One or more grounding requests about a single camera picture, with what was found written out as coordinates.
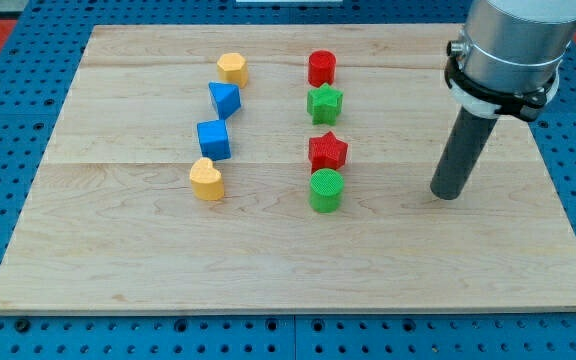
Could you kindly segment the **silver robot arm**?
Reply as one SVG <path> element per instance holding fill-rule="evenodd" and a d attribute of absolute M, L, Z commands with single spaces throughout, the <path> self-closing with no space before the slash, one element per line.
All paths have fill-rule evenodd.
<path fill-rule="evenodd" d="M 447 44 L 446 84 L 478 118 L 532 122 L 558 91 L 575 33 L 576 0 L 474 0 Z"/>

